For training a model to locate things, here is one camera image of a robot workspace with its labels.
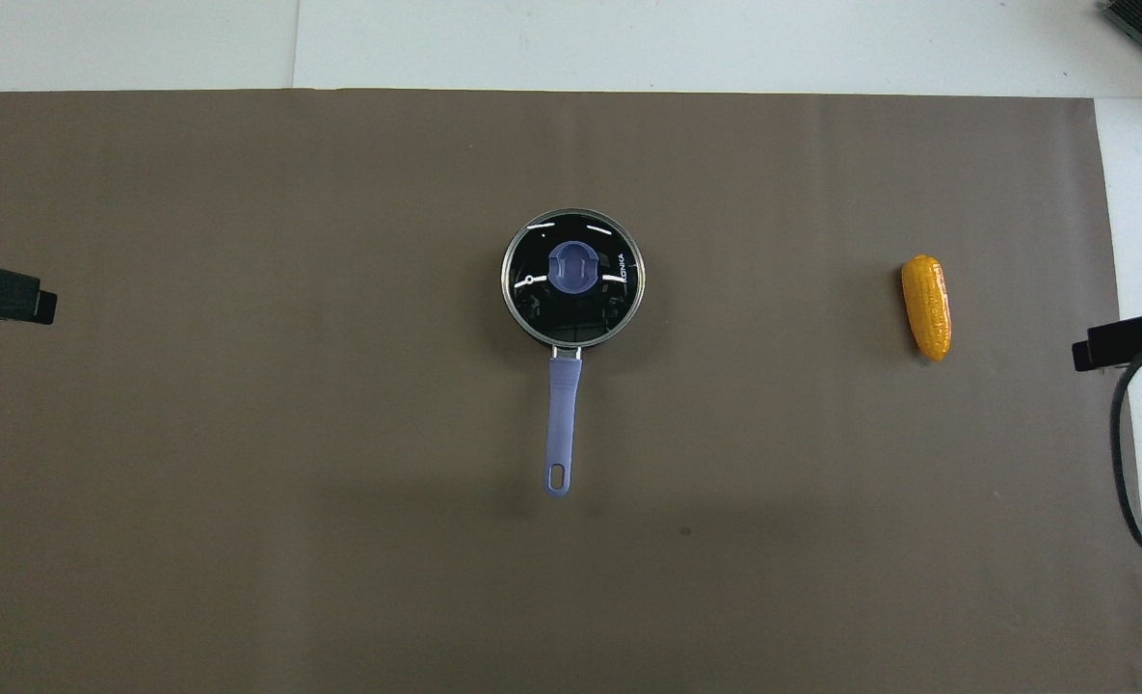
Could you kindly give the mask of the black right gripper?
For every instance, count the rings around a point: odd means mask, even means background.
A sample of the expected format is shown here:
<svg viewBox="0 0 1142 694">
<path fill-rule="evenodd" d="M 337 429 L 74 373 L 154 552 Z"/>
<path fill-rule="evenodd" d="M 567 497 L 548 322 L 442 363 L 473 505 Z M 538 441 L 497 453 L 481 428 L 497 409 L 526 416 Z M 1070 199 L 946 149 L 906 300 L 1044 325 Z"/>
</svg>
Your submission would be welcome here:
<svg viewBox="0 0 1142 694">
<path fill-rule="evenodd" d="M 1083 341 L 1073 342 L 1076 372 L 1105 368 L 1129 368 L 1142 352 L 1142 316 L 1107 322 L 1086 330 Z"/>
</svg>

